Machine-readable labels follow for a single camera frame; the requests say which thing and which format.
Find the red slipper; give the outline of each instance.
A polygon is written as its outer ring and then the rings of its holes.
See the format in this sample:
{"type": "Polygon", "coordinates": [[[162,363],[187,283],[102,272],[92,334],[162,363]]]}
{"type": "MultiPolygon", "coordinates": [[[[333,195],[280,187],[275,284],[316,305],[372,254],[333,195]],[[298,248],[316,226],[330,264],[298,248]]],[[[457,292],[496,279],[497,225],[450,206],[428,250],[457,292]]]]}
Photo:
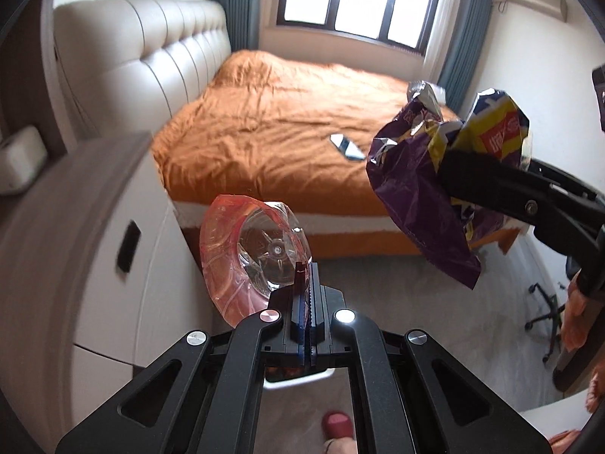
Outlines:
{"type": "Polygon", "coordinates": [[[353,422],[346,413],[328,412],[321,420],[326,439],[353,438],[353,422]]]}

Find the metal screw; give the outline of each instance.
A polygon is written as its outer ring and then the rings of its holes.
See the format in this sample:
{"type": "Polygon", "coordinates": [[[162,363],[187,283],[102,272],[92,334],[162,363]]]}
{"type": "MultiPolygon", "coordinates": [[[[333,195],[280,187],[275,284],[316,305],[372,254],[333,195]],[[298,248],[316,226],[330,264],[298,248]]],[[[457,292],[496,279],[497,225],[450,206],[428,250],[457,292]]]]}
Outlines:
{"type": "Polygon", "coordinates": [[[355,321],[355,312],[349,311],[349,309],[341,309],[336,312],[334,317],[341,321],[341,323],[350,324],[355,321]]]}
{"type": "Polygon", "coordinates": [[[427,340],[427,334],[424,331],[415,330],[408,334],[408,341],[414,345],[424,345],[427,340]]]}
{"type": "Polygon", "coordinates": [[[267,309],[266,311],[261,312],[261,321],[265,321],[265,323],[274,323],[279,319],[279,311],[274,311],[273,309],[267,309]]]}
{"type": "Polygon", "coordinates": [[[527,215],[534,216],[536,213],[538,213],[538,203],[536,203],[535,200],[529,200],[525,204],[525,211],[527,215]]]}
{"type": "Polygon", "coordinates": [[[203,331],[192,331],[187,335],[187,343],[192,346],[203,345],[206,342],[206,334],[203,331]]]}

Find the upholstered headboard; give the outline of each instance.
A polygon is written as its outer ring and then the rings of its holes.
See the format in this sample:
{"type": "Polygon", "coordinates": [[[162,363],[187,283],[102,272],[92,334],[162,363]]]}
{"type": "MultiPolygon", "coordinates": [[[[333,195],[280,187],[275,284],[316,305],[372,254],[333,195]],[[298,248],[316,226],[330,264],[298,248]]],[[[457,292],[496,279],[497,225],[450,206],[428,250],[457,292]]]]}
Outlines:
{"type": "Polygon", "coordinates": [[[80,138],[158,131],[231,54],[216,2],[87,0],[54,11],[61,87],[80,138]]]}

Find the smartphone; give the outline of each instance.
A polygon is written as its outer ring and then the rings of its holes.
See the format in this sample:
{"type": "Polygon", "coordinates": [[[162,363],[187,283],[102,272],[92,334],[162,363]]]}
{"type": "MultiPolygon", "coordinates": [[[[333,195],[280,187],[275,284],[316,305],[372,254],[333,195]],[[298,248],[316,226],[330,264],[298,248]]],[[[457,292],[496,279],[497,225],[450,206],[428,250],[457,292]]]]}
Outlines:
{"type": "Polygon", "coordinates": [[[334,134],[330,135],[330,141],[344,155],[345,159],[361,162],[365,160],[364,153],[359,150],[359,147],[349,140],[345,135],[334,134]]]}

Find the white cabinet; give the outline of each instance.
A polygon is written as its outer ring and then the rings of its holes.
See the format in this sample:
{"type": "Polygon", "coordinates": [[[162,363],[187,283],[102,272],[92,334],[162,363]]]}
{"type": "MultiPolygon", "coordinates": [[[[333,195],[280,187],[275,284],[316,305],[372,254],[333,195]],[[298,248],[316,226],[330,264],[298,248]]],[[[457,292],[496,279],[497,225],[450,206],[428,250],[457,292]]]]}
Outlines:
{"type": "Polygon", "coordinates": [[[150,156],[128,182],[84,288],[71,367],[74,424],[192,329],[211,332],[213,304],[150,156]],[[125,240],[134,223],[137,243],[125,240]],[[128,246],[129,271],[118,267],[128,246]]]}

